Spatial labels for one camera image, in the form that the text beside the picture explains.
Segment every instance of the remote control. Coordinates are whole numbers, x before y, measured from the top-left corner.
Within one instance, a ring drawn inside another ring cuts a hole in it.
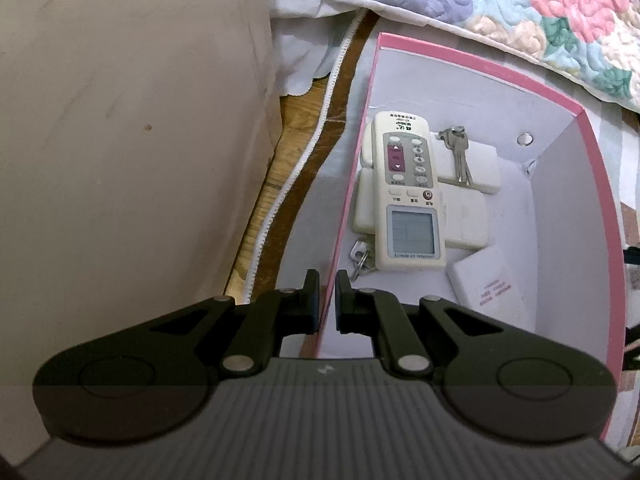
[[[442,198],[427,121],[379,112],[371,125],[379,270],[443,269]]]

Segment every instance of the circular pad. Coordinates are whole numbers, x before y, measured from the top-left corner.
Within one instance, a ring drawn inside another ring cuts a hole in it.
[[[442,391],[476,428],[551,444],[597,435],[616,397],[596,359],[519,330],[468,336],[444,371]]]
[[[209,374],[180,338],[121,333],[66,350],[34,379],[47,430],[79,444],[118,446],[163,434],[209,395]]]

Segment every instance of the silver key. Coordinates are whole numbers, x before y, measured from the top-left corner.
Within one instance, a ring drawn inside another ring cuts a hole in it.
[[[454,126],[438,133],[438,138],[453,152],[453,163],[456,168],[456,180],[464,186],[472,182],[469,166],[466,164],[465,150],[469,147],[469,139],[464,126]]]
[[[351,273],[350,280],[354,282],[359,276],[365,276],[376,270],[376,257],[373,243],[366,240],[358,240],[351,250],[350,257],[355,268]]]
[[[455,145],[453,146],[453,159],[458,173],[458,182],[464,186],[469,186],[472,182],[471,172],[469,166],[466,163],[465,151],[469,149],[469,138],[464,130],[462,132],[453,132],[456,137]]]

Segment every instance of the red button panel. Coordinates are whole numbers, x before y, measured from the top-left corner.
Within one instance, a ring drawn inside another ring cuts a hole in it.
[[[386,146],[386,160],[389,164],[389,171],[399,171],[404,173],[404,150],[397,144]]]

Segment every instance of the ribbed surface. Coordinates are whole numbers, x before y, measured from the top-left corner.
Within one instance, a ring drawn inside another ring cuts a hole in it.
[[[428,384],[376,360],[272,359],[226,381],[192,422],[155,441],[90,449],[50,441],[29,479],[603,480],[627,466],[595,440],[511,447],[453,418]]]

